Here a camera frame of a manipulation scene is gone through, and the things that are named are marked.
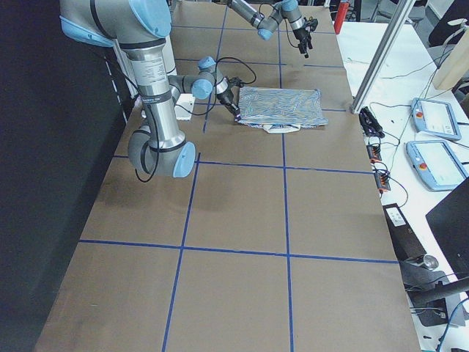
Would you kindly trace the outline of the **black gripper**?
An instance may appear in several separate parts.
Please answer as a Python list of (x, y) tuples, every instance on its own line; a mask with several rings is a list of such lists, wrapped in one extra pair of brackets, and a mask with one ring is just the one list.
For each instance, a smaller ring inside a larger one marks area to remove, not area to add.
[(240, 109), (235, 106), (234, 95), (230, 89), (225, 90), (222, 93), (218, 93), (218, 100), (222, 105), (229, 109), (230, 113), (234, 117), (235, 122), (240, 121)]
[(308, 50), (312, 49), (311, 27), (304, 26), (294, 30), (294, 36), (298, 40), (298, 50), (305, 58), (309, 58)]

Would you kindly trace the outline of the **black monitor arm base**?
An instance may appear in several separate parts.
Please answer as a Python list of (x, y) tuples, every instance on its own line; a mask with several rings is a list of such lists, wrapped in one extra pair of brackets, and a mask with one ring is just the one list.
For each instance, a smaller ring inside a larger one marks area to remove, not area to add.
[(410, 308), (423, 326), (465, 325), (464, 309), (457, 305), (460, 294), (468, 292), (467, 271), (445, 274), (405, 261), (399, 266)]

